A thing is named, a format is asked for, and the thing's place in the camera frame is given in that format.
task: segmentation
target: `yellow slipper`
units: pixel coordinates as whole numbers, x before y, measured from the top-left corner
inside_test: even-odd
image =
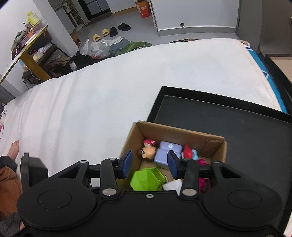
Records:
[[[92,36],[93,41],[99,41],[101,40],[101,37],[98,34],[95,34],[94,36]]]
[[[105,36],[107,36],[107,35],[109,35],[110,34],[110,30],[109,29],[104,29],[103,31],[102,31],[102,36],[103,37],[105,37]]]

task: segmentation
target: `white bed sheet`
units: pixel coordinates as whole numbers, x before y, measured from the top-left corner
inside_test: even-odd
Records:
[[[262,71],[233,39],[163,44],[51,79],[9,102],[0,155],[20,140],[49,175],[79,161],[117,157],[133,122],[146,120],[161,86],[199,90],[280,110]]]

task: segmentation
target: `gray floor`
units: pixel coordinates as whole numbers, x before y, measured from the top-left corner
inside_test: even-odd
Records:
[[[142,18],[138,11],[130,12],[119,16],[111,16],[105,20],[96,22],[90,26],[82,28],[78,31],[79,39],[85,41],[89,38],[89,43],[92,42],[92,36],[99,34],[102,36],[103,29],[110,29],[111,27],[118,27],[121,23],[126,23],[132,27],[129,31],[118,30],[118,35],[104,37],[106,40],[114,39],[118,36],[123,36],[129,41],[144,41],[152,45],[169,43],[186,38],[195,39],[210,39],[210,38],[231,38],[238,39],[236,34],[231,33],[192,33],[192,34],[177,34],[159,37],[157,29],[154,27],[152,16]]]

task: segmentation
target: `desk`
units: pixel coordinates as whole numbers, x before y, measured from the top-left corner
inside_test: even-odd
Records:
[[[27,53],[29,48],[33,45],[33,43],[46,31],[48,25],[42,28],[37,34],[31,37],[24,46],[24,48],[19,52],[19,54],[12,60],[12,62],[6,68],[1,80],[0,84],[5,80],[9,72],[12,70],[14,65],[18,62],[19,59],[23,61],[23,63],[42,81],[47,81],[51,79],[51,77],[32,59],[32,57]]]

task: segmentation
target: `pair of slippers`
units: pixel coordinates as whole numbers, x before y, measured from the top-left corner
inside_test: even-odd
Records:
[[[131,29],[131,26],[129,26],[128,24],[126,23],[122,23],[118,26],[118,29],[119,30],[122,30],[122,31],[128,31]],[[110,29],[104,29],[102,31],[102,36],[105,37],[107,35],[110,35],[110,37],[113,37],[113,36],[116,36],[118,34],[118,30],[116,29],[116,27],[112,27]],[[93,41],[99,41],[101,40],[101,37],[98,35],[98,34],[95,34],[93,36]]]

